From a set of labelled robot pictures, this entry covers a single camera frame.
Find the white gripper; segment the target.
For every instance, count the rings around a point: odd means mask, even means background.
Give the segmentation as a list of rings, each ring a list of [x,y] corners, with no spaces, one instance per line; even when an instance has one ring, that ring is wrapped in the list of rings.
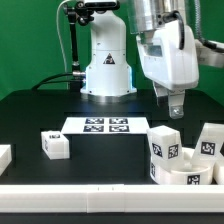
[[[184,90],[198,84],[199,71],[192,30],[184,26],[184,48],[180,49],[179,21],[166,23],[161,29],[136,36],[140,62],[144,75],[154,81],[157,105],[168,103],[169,116],[184,116]]]

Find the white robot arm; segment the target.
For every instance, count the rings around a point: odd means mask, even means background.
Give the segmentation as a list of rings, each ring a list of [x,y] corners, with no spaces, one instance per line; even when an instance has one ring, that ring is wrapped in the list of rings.
[[[196,29],[185,20],[185,0],[128,0],[130,30],[145,77],[153,81],[157,103],[169,116],[184,116],[185,91],[197,86],[198,65],[224,67],[224,44],[202,37],[200,0],[194,0]],[[132,90],[125,56],[125,28],[114,15],[119,0],[84,0],[84,17],[91,24],[92,61],[85,90],[100,98]]]

